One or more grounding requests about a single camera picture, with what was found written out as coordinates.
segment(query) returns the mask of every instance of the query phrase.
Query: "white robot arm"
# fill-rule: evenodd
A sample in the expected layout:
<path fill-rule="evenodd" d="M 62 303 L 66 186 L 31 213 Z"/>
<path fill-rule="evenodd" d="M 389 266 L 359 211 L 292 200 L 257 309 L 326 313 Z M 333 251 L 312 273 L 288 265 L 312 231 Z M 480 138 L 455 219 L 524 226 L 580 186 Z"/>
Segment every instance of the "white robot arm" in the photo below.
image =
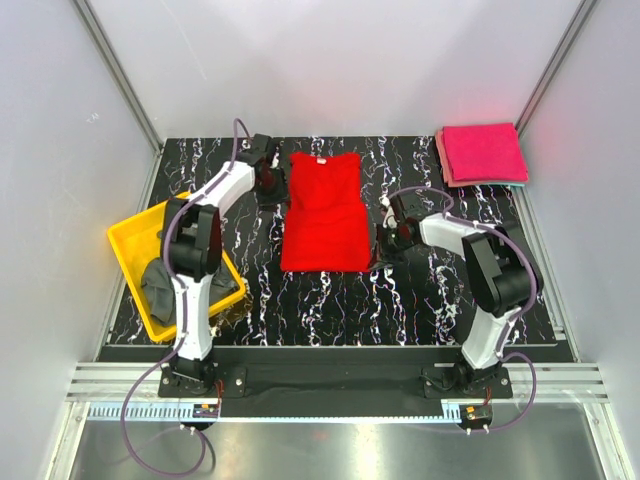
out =
<path fill-rule="evenodd" d="M 517 223 L 479 228 L 477 223 L 442 213 L 427 215 L 415 194 L 384 200 L 387 211 L 383 224 L 376 226 L 370 268 L 398 264 L 404 260 L 402 252 L 416 245 L 444 248 L 463 257 L 477 308 L 462 345 L 462 358 L 448 381 L 462 389 L 491 381 L 500 368 L 513 319 L 529 301 L 532 289 L 527 267 L 517 252 L 487 230 L 498 231 L 516 245 L 529 263 L 537 293 L 543 287 L 542 275 L 522 230 Z"/>
<path fill-rule="evenodd" d="M 172 278 L 178 332 L 175 346 L 180 345 L 171 364 L 176 375 L 204 383 L 211 381 L 209 290 L 222 261 L 220 219 L 250 191 L 255 192 L 264 210 L 288 201 L 284 172 L 271 166 L 276 150 L 277 143 L 271 137 L 257 134 L 251 148 L 239 152 L 235 162 L 225 162 L 205 187 L 186 199 L 173 198 L 167 202 L 162 251 L 169 241 L 169 259 L 176 273 Z M 180 217 L 171 238 L 167 238 L 172 219 L 193 199 L 197 200 Z"/>

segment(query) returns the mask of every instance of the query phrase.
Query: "marble pattern surface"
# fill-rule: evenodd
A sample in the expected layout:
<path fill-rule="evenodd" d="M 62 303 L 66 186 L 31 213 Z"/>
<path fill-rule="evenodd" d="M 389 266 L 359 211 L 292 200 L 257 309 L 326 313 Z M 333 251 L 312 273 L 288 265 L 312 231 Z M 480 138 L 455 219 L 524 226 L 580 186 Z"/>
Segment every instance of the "marble pattern surface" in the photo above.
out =
<path fill-rule="evenodd" d="M 185 190 L 194 191 L 229 159 L 229 138 L 170 139 L 165 145 L 149 206 Z M 362 158 L 361 195 L 373 224 L 382 220 L 381 195 L 412 185 L 445 189 L 456 199 L 452 213 L 501 223 L 517 219 L 511 192 L 503 187 L 443 187 L 433 137 L 284 138 L 279 161 L 290 168 L 294 151 Z M 420 194 L 435 210 L 442 202 Z M 407 263 L 366 274 L 283 273 L 284 216 L 259 212 L 245 195 L 227 213 L 224 246 L 248 285 L 248 295 L 221 313 L 212 327 L 219 345 L 447 345 L 468 335 L 474 304 L 464 261 L 450 252 L 422 247 Z M 520 320 L 511 341 L 555 343 L 542 295 Z M 109 337 L 112 344 L 150 344 L 126 288 Z"/>

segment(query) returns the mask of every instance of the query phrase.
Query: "yellow plastic bin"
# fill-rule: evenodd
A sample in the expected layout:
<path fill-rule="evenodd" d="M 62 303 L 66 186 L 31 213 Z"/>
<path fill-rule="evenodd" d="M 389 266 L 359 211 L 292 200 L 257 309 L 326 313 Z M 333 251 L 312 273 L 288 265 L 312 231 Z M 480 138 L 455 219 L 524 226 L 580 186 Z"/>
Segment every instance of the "yellow plastic bin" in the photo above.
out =
<path fill-rule="evenodd" d="M 187 195 L 189 194 L 185 192 L 178 195 L 178 197 L 185 198 Z M 118 258 L 120 268 L 122 268 L 133 299 L 140 311 L 144 327 L 147 329 L 149 338 L 154 342 L 166 342 L 176 336 L 175 325 L 164 327 L 151 318 L 151 309 L 140 286 L 142 274 L 147 265 L 151 260 L 160 256 L 158 232 L 162 230 L 166 203 L 160 203 L 120 223 L 116 223 L 107 231 L 109 242 Z M 227 264 L 233 279 L 238 284 L 238 290 L 211 305 L 209 307 L 209 317 L 239 302 L 247 293 L 247 287 L 242 277 L 224 251 L 222 252 L 222 260 Z"/>

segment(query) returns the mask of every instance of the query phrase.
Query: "stack of folded towels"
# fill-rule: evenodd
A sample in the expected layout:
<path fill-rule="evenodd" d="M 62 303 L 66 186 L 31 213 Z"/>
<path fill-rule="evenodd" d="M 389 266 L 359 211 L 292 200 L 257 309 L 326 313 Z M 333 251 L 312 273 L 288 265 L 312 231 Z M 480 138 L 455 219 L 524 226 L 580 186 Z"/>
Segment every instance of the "stack of folded towels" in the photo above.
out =
<path fill-rule="evenodd" d="M 444 127 L 436 133 L 436 146 L 450 187 L 523 186 L 529 180 L 511 123 Z"/>

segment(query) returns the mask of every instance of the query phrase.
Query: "white wall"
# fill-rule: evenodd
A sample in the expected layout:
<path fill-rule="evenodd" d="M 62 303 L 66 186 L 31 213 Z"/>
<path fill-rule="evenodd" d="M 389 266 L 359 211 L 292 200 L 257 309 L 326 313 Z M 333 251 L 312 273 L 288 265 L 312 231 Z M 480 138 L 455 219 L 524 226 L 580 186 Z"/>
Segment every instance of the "white wall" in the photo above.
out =
<path fill-rule="evenodd" d="M 41 478 L 75 364 L 91 360 L 152 152 L 69 1 L 0 14 L 0 477 Z"/>
<path fill-rule="evenodd" d="M 600 2 L 524 136 L 534 210 L 580 352 L 640 473 L 640 4 Z"/>
<path fill-rule="evenodd" d="M 160 136 L 515 121 L 578 0 L 91 0 Z"/>

